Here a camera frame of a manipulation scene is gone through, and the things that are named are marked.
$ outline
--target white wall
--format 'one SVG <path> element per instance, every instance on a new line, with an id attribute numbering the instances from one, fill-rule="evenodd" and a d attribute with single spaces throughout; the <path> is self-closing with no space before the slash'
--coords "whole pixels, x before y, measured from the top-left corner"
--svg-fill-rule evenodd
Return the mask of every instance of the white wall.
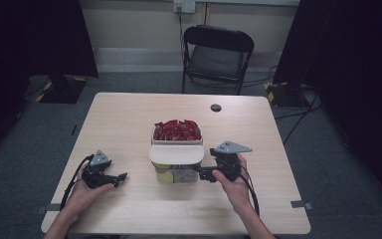
<path id="1" fill-rule="evenodd" d="M 128 50 L 135 54 L 136 49 L 141 53 L 143 49 L 149 53 L 165 49 L 180 54 L 180 25 L 172 1 L 81 0 L 81 3 L 94 48 L 122 49 L 123 54 Z M 279 61 L 296 8 L 292 4 L 197 2 L 195 14 L 182 14 L 182 28 L 206 23 L 246 32 L 256 44 L 251 66 L 270 67 Z M 174 56 L 174 59 L 173 65 L 182 64 L 180 58 Z"/>

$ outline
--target food container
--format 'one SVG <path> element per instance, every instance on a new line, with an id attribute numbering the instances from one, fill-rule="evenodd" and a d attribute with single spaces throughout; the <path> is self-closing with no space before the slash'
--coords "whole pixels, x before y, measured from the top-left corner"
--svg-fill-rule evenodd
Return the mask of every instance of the food container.
<path id="1" fill-rule="evenodd" d="M 197 140 L 156 140 L 153 129 L 149 156 L 158 181 L 165 183 L 194 182 L 194 170 L 204 157 L 203 138 Z"/>

